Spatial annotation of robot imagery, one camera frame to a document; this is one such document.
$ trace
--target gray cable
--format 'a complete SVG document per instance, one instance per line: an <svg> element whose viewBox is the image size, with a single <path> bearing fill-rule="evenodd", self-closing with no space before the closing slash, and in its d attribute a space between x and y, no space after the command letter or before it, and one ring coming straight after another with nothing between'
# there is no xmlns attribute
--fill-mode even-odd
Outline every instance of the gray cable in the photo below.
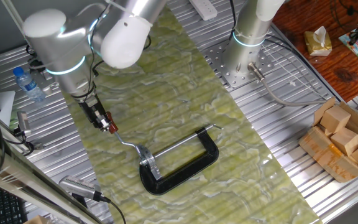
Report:
<svg viewBox="0 0 358 224"><path fill-rule="evenodd" d="M282 99L280 99L279 97L277 97L276 95L274 95L273 91L270 89L270 87L267 85L266 80L261 80L262 84L265 86L267 92L270 94L270 96L272 96L272 98L280 104L283 104L285 106L308 106L308 105L317 105L317 104L323 104L325 102L327 102L326 100L316 100L316 101L309 101L309 102L302 102L302 103L292 103L292 102L287 102L284 101Z"/></svg>

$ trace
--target green marble mat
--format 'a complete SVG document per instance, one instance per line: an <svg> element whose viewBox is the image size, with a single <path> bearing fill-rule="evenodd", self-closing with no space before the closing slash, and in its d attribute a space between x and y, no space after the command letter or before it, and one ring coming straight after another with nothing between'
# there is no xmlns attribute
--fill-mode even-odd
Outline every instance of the green marble mat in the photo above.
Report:
<svg viewBox="0 0 358 224"><path fill-rule="evenodd" d="M121 137L155 154L206 124L224 130L208 131L219 148L217 162L153 196L140 181L135 149L95 129L65 96L103 193L127 222L321 223L169 9L150 35L152 45L137 65L121 71L102 65L95 80ZM156 162L167 174L203 150L195 139Z"/></svg>

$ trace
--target metal grating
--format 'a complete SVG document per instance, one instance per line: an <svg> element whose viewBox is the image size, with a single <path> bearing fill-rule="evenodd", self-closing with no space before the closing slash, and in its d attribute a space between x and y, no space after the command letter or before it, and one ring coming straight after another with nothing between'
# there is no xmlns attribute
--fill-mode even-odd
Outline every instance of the metal grating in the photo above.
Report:
<svg viewBox="0 0 358 224"><path fill-rule="evenodd" d="M202 52L227 40L232 27L229 1L212 0L211 3L218 10L218 16L212 21L203 21L188 0L168 2L169 8ZM243 1L235 0L234 3L238 12ZM274 27L272 34L280 35ZM324 97L335 95L320 75L305 68L293 54L277 45L265 47L264 51L270 60L275 61L270 54L278 60L274 62L275 68L265 75L268 84L279 97L288 101L319 99L320 96L311 89ZM15 84L11 71L16 66L26 68L28 58L24 47L0 55L0 91L16 91L14 110L26 111L29 115L32 127L29 140L43 142L45 145L43 151L29 156L29 160L56 182L66 175L74 175L96 183L96 176L60 90L53 89L53 94L39 104L31 102ZM206 57L206 60L214 66L210 58ZM217 77L220 77L221 74L215 71ZM302 85L296 78L309 87ZM328 222L358 201L358 178L345 184L336 182L298 145L299 138L307 132L313 122L312 114L319 106L278 105L254 79L236 89L224 81L222 83L324 222ZM91 201L87 203L100 219L111 220L111 214L105 204ZM45 211L29 203L26 206L29 218L38 214L47 215Z"/></svg>

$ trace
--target plastic bottle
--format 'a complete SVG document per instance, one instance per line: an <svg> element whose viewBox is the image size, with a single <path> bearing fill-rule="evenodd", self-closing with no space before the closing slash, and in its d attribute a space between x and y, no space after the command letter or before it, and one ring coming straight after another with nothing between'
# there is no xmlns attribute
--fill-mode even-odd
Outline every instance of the plastic bottle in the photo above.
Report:
<svg viewBox="0 0 358 224"><path fill-rule="evenodd" d="M37 83L32 79L31 75L23 71L23 68L17 67L13 70L13 74L16 76L16 83L22 88L27 96L35 101L41 102L45 99L45 94L38 87Z"/></svg>

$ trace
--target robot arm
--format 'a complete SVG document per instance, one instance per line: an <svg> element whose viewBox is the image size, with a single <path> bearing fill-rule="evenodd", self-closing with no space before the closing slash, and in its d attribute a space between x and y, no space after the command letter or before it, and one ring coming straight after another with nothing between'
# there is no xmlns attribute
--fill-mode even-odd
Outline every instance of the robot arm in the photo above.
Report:
<svg viewBox="0 0 358 224"><path fill-rule="evenodd" d="M48 73L101 131L116 127L96 94L85 55L98 54L113 68L130 67L139 59L150 28L166 2L106 1L107 5L87 6L71 19L62 11L45 9L23 23L24 34Z"/></svg>

